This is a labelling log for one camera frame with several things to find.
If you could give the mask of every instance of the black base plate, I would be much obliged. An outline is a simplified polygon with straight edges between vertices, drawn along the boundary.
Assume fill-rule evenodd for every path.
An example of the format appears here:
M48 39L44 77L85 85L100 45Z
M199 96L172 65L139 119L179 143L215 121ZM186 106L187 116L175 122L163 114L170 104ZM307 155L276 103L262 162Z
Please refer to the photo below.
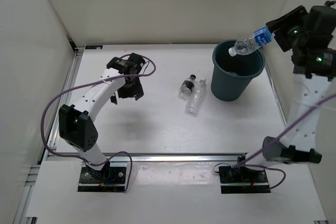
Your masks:
M121 193L125 191L125 180L126 180L126 167L110 167L111 175L110 177L114 178L113 183L108 183L106 185L101 185L101 182L96 181L91 177L89 173L89 168L86 166L82 167L79 176L78 189L77 191L101 191L109 193Z
M265 170L259 172L247 168L219 167L222 194L270 193Z

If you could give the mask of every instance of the water bottle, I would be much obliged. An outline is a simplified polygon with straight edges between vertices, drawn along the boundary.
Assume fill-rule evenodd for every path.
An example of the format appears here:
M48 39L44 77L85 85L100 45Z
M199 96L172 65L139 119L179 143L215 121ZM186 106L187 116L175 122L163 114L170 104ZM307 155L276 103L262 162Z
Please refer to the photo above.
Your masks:
M192 95L189 97L187 105L185 106L185 111L187 113L196 115L199 108L204 100L205 90L206 90L206 79L202 78L196 83Z
M187 100L188 97L190 96L194 86L195 86L195 79L196 76L194 76L193 74L188 77L187 79L184 80L184 82L182 83L180 89L179 89L179 96L184 99Z
M235 55L249 55L257 50L259 47L270 43L273 39L272 34L265 26L255 31L249 38L237 40L234 47L229 49L231 56Z

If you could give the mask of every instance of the white table surface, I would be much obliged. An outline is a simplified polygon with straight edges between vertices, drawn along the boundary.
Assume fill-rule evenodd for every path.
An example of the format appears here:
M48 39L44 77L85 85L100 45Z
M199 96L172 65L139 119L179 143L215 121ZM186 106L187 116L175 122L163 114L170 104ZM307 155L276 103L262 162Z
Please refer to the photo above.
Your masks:
M110 101L98 114L98 145L105 153L242 153L261 147L265 136L276 136L283 124L264 70L233 102L215 98L210 85L215 45L104 45L85 50L75 85L97 80L113 57L135 52L151 58L157 71L141 78L144 96ZM200 113L184 112L186 102L177 97L190 74L207 78L207 94ZM74 91L70 103L87 89ZM59 152L74 152L60 139Z
M307 165L281 165L270 194L223 195L216 163L134 163L126 193L77 192L81 163L46 161L27 210L38 224L314 224L325 215ZM267 172L271 185L282 174Z

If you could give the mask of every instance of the bottle label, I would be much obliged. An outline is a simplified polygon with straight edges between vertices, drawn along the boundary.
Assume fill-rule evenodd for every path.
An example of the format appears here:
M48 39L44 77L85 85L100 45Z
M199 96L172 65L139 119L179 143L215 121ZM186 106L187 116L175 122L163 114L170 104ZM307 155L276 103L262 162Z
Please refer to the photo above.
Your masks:
M182 83L182 86L184 86L184 87L186 87L186 88L188 88L192 91L195 85L191 81L184 81Z
M253 33L253 37L259 47L262 47L263 45L272 41L272 34L266 26L259 30L256 30Z

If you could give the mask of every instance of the mounting plate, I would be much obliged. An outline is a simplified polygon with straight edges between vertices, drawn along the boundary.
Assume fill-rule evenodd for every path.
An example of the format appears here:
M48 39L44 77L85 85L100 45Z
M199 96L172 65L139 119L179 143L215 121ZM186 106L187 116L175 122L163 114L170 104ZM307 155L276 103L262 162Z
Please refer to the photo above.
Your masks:
M264 194L270 193L265 170L219 167L222 194Z
M125 191L125 180L127 168L123 166L110 166L111 176L114 178L112 183L101 185L91 177L89 168L83 166L80 172L77 191L100 191L109 193L121 193Z

